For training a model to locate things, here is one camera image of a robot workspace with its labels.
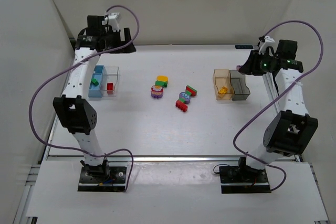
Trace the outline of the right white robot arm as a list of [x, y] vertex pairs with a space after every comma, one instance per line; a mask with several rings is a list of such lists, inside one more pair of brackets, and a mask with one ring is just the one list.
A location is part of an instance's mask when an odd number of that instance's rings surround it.
[[273, 49], [274, 43], [269, 36], [260, 37], [258, 49], [252, 50], [247, 61], [237, 68], [245, 75], [271, 74], [279, 106], [278, 114], [265, 129], [262, 144], [240, 158], [238, 171], [244, 176], [261, 173], [266, 165], [283, 156], [302, 154], [318, 127], [318, 120], [309, 115], [303, 99], [299, 79], [303, 64], [295, 60], [297, 42], [280, 40], [277, 49]]

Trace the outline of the red comb lego brick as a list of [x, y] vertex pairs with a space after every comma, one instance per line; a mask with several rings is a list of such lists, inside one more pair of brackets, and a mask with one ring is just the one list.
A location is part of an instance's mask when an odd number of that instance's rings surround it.
[[188, 106], [180, 100], [176, 101], [175, 106], [183, 112], [186, 112], [188, 109]]

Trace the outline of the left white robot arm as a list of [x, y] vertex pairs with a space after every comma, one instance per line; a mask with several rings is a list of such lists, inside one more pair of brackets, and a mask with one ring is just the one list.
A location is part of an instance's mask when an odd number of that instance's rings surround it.
[[119, 18], [119, 13], [87, 17], [87, 28], [80, 32], [75, 44], [75, 63], [78, 66], [71, 71], [62, 95], [54, 98], [52, 103], [61, 125], [84, 151], [81, 163], [85, 172], [100, 180], [108, 178], [109, 168], [95, 133], [97, 113], [87, 101], [99, 60], [98, 56], [90, 56], [125, 45], [121, 41]]

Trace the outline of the purple flower lego piece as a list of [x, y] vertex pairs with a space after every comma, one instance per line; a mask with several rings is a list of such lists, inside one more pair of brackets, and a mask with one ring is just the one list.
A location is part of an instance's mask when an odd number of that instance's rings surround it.
[[179, 100], [185, 104], [189, 104], [191, 100], [191, 93], [189, 91], [181, 92], [179, 94]]

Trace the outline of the small green lego brick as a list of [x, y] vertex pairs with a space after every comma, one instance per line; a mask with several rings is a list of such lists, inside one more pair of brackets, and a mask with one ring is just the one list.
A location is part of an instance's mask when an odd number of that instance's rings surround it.
[[92, 78], [91, 79], [91, 84], [93, 85], [93, 86], [98, 86], [99, 85], [99, 82], [98, 82], [98, 80], [97, 79], [95, 79], [95, 78]]

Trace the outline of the small red lego brick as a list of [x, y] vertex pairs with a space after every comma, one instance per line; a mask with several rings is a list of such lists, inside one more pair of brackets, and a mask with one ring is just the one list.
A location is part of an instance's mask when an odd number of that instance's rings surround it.
[[107, 91], [108, 93], [114, 91], [114, 84], [113, 84], [113, 82], [108, 82], [108, 83], [107, 83], [106, 91]]

